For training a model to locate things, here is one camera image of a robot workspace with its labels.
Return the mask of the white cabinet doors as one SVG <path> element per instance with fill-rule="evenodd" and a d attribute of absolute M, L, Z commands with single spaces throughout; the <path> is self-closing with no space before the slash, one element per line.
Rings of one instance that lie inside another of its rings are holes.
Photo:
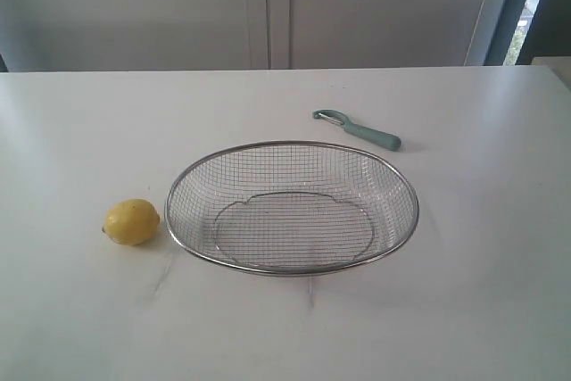
<path fill-rule="evenodd" d="M 484 0 L 1 0 L 11 71 L 456 66 Z"/>

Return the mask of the yellow lemon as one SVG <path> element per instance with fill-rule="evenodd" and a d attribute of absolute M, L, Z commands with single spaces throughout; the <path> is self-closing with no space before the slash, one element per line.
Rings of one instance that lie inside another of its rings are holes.
<path fill-rule="evenodd" d="M 102 231 L 116 244 L 135 246 L 151 240 L 161 218 L 145 199 L 121 201 L 108 210 Z"/>

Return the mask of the teal handled peeler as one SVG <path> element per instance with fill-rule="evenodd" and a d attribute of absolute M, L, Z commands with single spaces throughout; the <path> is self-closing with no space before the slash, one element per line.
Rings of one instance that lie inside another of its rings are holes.
<path fill-rule="evenodd" d="M 325 120 L 332 123 L 342 128 L 347 134 L 363 139 L 386 150 L 396 152 L 401 149 L 401 140 L 396 135 L 356 124 L 341 112 L 335 110 L 317 110 L 312 113 L 312 117 L 316 120 Z"/>

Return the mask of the dark window frame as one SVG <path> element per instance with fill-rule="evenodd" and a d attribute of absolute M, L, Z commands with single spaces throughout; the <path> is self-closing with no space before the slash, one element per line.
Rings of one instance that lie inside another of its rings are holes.
<path fill-rule="evenodd" d="M 484 64 L 499 66 L 503 63 L 525 0 L 504 0 L 500 18 Z M 517 65 L 529 65 L 535 57 L 561 57 L 570 55 L 570 0 L 539 0 Z"/>

